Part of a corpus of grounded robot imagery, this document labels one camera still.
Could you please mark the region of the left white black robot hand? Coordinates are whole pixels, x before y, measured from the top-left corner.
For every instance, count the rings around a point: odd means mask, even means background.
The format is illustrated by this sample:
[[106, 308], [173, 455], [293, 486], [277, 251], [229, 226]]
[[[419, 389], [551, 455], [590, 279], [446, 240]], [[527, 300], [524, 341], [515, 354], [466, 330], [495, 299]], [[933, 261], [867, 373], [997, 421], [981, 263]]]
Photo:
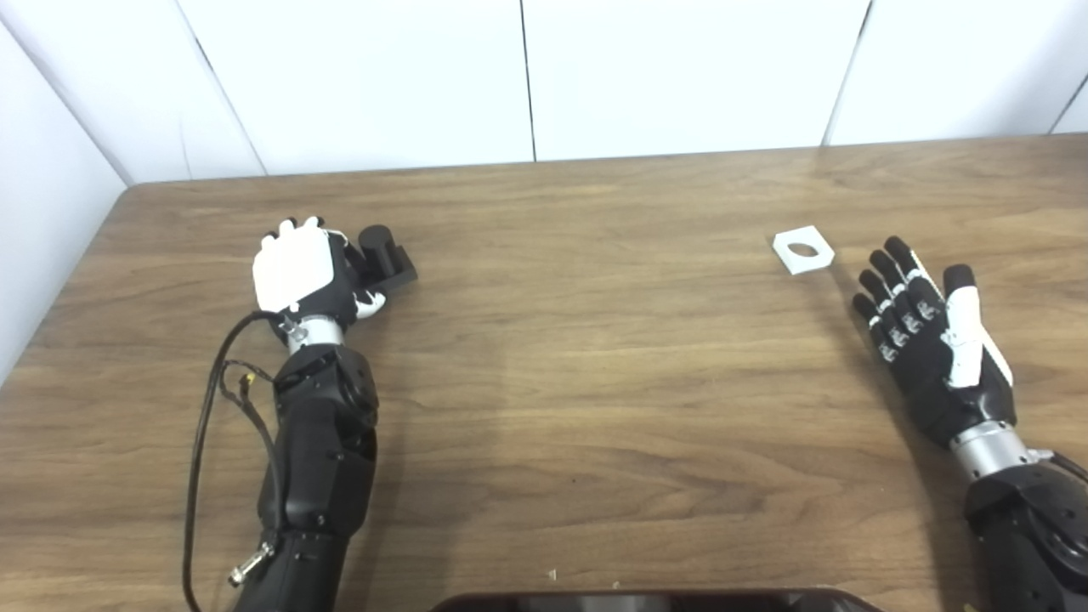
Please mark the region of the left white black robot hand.
[[349, 238], [310, 217], [280, 221], [260, 241], [252, 264], [257, 306], [292, 321], [321, 316], [349, 328], [383, 309], [386, 296], [366, 291], [353, 264], [361, 260]]

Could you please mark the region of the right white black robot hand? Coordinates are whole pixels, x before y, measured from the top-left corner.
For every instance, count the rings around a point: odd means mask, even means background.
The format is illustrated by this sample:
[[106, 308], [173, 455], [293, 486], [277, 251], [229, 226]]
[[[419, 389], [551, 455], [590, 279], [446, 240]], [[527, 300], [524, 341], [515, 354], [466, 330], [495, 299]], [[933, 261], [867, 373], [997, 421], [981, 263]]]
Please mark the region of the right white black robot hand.
[[908, 419], [947, 448], [980, 423], [1017, 423], [1014, 376], [982, 325], [982, 298], [968, 264], [942, 283], [897, 235], [868, 258], [853, 308], [903, 396]]

